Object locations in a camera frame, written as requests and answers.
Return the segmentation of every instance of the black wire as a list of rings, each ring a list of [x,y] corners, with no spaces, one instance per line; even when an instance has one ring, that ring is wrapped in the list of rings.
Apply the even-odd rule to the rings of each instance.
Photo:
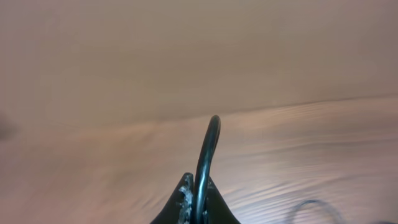
[[[343,217],[340,215],[340,213],[338,212],[338,210],[336,210],[333,206],[331,206],[329,203],[326,203],[322,200],[305,200],[301,203],[299,203],[298,205],[296,205],[295,207],[293,207],[292,211],[290,211],[287,214],[287,224],[294,224],[294,218],[296,216],[296,213],[299,212],[304,205],[310,204],[310,203],[317,203],[319,206],[321,206],[321,208],[324,209],[324,211],[326,211],[327,213],[329,213],[336,224],[345,224],[346,222],[344,221]]]
[[[195,175],[195,182],[193,186],[191,223],[203,223],[210,165],[217,146],[218,136],[220,135],[220,128],[220,117],[214,115],[209,122],[198,160],[197,173]]]

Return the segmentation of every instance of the black cable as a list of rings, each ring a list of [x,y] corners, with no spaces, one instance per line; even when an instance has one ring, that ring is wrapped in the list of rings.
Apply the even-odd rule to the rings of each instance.
[[[310,204],[310,203],[316,203],[319,206],[321,206],[321,208],[324,209],[324,211],[326,211],[327,213],[329,213],[336,224],[345,224],[346,222],[344,221],[343,217],[340,215],[340,213],[338,212],[337,209],[335,209],[333,206],[331,206],[329,203],[326,203],[322,200],[305,200],[301,203],[299,203],[298,205],[296,205],[295,207],[293,207],[292,211],[290,211],[287,214],[287,224],[294,224],[294,218],[296,216],[296,213],[299,212],[304,205]]]
[[[203,223],[210,165],[220,135],[220,128],[220,117],[214,115],[209,122],[198,160],[193,186],[192,223]]]

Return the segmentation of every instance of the black object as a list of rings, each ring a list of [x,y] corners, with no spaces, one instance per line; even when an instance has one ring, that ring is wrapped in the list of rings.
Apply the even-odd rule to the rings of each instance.
[[[195,181],[193,174],[185,173],[151,224],[240,224],[209,176],[220,127],[220,117],[214,115],[203,141]]]

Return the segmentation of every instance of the black plastic part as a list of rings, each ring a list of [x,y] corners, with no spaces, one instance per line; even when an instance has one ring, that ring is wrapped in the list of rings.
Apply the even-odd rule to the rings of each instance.
[[[206,211],[209,224],[240,224],[211,178],[207,189]]]
[[[151,224],[239,224],[223,197],[210,178],[210,165],[220,135],[220,118],[216,115],[210,120],[205,140],[200,152],[195,181],[191,173],[185,173],[165,204],[162,211]],[[181,221],[182,203],[185,195],[180,192],[182,186],[187,186],[193,192],[190,221]]]
[[[165,204],[164,208],[156,216],[156,218],[150,224],[177,224],[180,218],[181,203],[184,201],[184,194],[180,192],[182,186],[187,185],[187,180],[190,181],[190,190],[193,187],[193,174],[185,173],[176,188],[174,189],[169,200]]]
[[[198,160],[197,173],[193,187],[192,223],[203,223],[210,165],[214,151],[216,150],[220,128],[220,117],[214,115],[209,122]]]

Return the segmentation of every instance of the black loop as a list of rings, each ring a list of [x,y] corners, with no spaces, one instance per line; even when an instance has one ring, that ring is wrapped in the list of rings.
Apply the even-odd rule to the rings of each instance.
[[[202,224],[205,212],[205,200],[210,174],[210,165],[220,135],[220,117],[214,115],[207,128],[205,140],[200,151],[197,173],[193,187],[192,223]]]

